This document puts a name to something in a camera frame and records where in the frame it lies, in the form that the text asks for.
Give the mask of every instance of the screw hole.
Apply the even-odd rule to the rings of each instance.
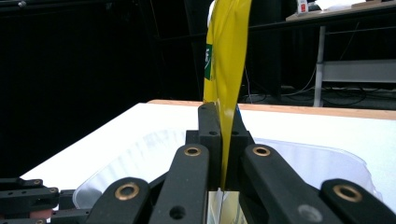
[[[332,188],[332,190],[334,190],[338,197],[352,203],[358,203],[362,199],[361,193],[348,185],[336,185]]]
[[[139,187],[136,183],[127,183],[119,186],[116,190],[115,196],[120,201],[126,201],[134,198],[139,193]]]
[[[187,156],[198,156],[201,154],[201,149],[198,147],[189,147],[184,149],[184,154]]]
[[[182,219],[184,216],[186,216],[186,209],[184,209],[182,206],[175,206],[169,212],[169,216],[175,220]]]
[[[266,147],[254,147],[253,152],[256,155],[263,157],[269,156],[271,154],[271,150]]]

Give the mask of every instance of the wooden table edge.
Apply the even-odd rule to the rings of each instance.
[[[202,104],[202,102],[156,99],[149,101],[148,104],[199,106]],[[350,118],[362,118],[362,119],[396,119],[396,111],[394,110],[329,108],[329,107],[310,107],[310,106],[294,106],[294,105],[249,105],[249,104],[238,104],[238,105],[241,110],[257,110],[257,111],[266,111],[266,112],[310,114],[310,115],[350,117]]]

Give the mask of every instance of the white surface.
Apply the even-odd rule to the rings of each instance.
[[[359,156],[366,161],[384,203],[396,211],[396,120],[248,110],[241,114],[253,137],[340,148]],[[197,128],[195,106],[135,105],[22,178],[41,178],[48,187],[76,189],[142,137],[165,129]]]

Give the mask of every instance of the cable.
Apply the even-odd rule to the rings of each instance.
[[[253,104],[252,103],[253,101],[251,100],[251,96],[250,96],[250,82],[248,81],[248,70],[247,70],[246,66],[244,68],[245,68],[245,76],[247,77],[247,95],[248,95],[248,98],[250,99],[250,103]]]
[[[340,61],[344,58],[344,55],[346,54],[347,50],[349,49],[349,45],[350,45],[350,43],[352,42],[353,36],[355,36],[355,34],[356,34],[356,30],[358,30],[359,24],[361,24],[361,23],[358,21],[358,23],[356,23],[355,30],[354,30],[354,32],[352,33],[352,36],[349,38],[349,42],[347,43],[346,48],[344,49],[343,54],[341,54]]]
[[[262,97],[262,99],[253,101],[253,100],[251,99],[252,96],[260,96],[260,97]],[[266,94],[266,93],[263,93],[263,94],[250,94],[250,97],[249,97],[249,95],[244,95],[244,96],[242,96],[241,98],[242,98],[242,99],[239,101],[239,103],[247,104],[247,103],[248,103],[248,102],[247,102],[247,99],[249,98],[250,103],[251,103],[251,104],[255,104],[255,103],[264,101],[264,100],[267,98],[267,94]]]
[[[316,72],[316,71],[317,71],[317,67],[315,66],[314,71],[312,72],[311,78],[309,78],[309,81],[306,83],[306,85],[305,85],[302,89],[300,89],[300,90],[297,91],[297,92],[293,92],[293,93],[281,94],[281,96],[297,95],[297,94],[300,94],[300,93],[302,93],[302,92],[306,92],[306,91],[312,90],[312,88],[314,88],[314,87],[311,87],[311,88],[309,88],[309,89],[305,89],[305,88],[308,87],[308,85],[309,85],[309,83],[311,82],[312,78],[314,78],[314,75],[315,75],[315,72]]]
[[[358,86],[358,88],[359,88],[359,90],[361,91],[361,93],[363,93],[363,94],[352,94],[352,93],[354,93],[354,92],[352,92],[352,91],[350,91],[350,90],[348,90],[348,89],[343,89],[343,90],[340,90],[340,91],[335,91],[333,88],[331,88],[331,91],[333,91],[335,94],[337,94],[337,95],[339,95],[339,96],[341,96],[341,97],[343,97],[343,98],[346,98],[346,97],[348,97],[348,98],[350,98],[350,97],[360,97],[360,99],[356,100],[355,102],[347,103],[347,104],[338,104],[338,103],[335,103],[335,102],[332,102],[332,101],[329,101],[329,100],[325,99],[325,97],[322,97],[322,100],[323,100],[324,102],[326,102],[326,103],[331,104],[331,105],[341,105],[341,106],[345,106],[345,105],[355,105],[355,104],[358,104],[358,103],[362,102],[363,100],[365,100],[365,99],[367,98],[367,94],[366,94],[366,92],[364,91],[364,89],[363,89],[362,87],[360,87],[360,86]]]

